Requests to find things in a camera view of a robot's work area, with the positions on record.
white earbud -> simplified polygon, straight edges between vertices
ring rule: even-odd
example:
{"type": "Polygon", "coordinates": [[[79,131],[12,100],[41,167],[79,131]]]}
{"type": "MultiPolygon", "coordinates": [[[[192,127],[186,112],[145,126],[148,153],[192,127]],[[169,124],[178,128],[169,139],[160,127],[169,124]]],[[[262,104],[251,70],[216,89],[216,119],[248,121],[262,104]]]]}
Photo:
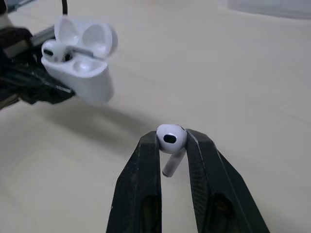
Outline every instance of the white earbud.
{"type": "Polygon", "coordinates": [[[179,125],[160,125],[156,131],[160,150],[172,154],[162,173],[172,177],[186,153],[187,131],[179,125]]]}
{"type": "Polygon", "coordinates": [[[72,59],[69,47],[56,40],[47,40],[41,50],[43,57],[49,62],[66,62],[72,59]]]}

open case lid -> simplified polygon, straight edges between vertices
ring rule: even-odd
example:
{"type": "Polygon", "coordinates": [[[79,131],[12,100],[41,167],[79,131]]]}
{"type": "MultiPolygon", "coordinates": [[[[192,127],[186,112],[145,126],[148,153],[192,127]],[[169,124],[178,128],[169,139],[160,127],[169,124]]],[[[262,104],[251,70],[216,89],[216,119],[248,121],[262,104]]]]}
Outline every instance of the open case lid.
{"type": "Polygon", "coordinates": [[[118,46],[116,32],[106,23],[61,16],[54,31],[58,42],[90,52],[94,58],[100,60],[113,54],[118,46]]]}

black cable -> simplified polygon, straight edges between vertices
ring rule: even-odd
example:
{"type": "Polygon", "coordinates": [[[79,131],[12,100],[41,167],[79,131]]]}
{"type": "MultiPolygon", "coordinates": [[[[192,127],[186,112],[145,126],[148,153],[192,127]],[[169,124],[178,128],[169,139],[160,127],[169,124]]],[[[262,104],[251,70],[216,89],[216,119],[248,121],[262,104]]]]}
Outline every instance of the black cable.
{"type": "Polygon", "coordinates": [[[63,5],[63,15],[68,15],[67,0],[62,0],[62,5],[63,5]]]}

charging case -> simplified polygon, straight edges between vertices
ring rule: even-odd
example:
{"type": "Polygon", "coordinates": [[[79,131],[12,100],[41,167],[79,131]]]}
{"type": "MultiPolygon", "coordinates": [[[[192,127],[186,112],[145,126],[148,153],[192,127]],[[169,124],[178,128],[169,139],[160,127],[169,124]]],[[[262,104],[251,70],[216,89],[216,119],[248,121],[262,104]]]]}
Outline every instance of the charging case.
{"type": "Polygon", "coordinates": [[[72,51],[72,59],[54,62],[43,56],[41,62],[47,72],[86,101],[109,101],[114,91],[106,59],[118,45],[113,28],[109,24],[62,16],[54,32],[56,41],[72,51]]]}

earbud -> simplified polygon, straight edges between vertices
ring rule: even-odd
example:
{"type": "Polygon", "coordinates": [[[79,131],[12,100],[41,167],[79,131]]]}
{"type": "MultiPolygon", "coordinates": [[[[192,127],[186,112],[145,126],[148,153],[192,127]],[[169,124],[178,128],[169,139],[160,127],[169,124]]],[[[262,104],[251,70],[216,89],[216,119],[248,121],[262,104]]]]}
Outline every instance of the earbud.
{"type": "Polygon", "coordinates": [[[160,125],[156,130],[160,150],[173,154],[185,147],[187,132],[179,125],[160,125]]]}
{"type": "Polygon", "coordinates": [[[49,62],[67,62],[72,59],[69,47],[56,40],[47,40],[41,50],[43,57],[49,62]]]}
{"type": "Polygon", "coordinates": [[[160,150],[172,154],[162,174],[172,177],[186,153],[187,131],[179,125],[160,125],[156,135],[159,139],[160,150]]]}

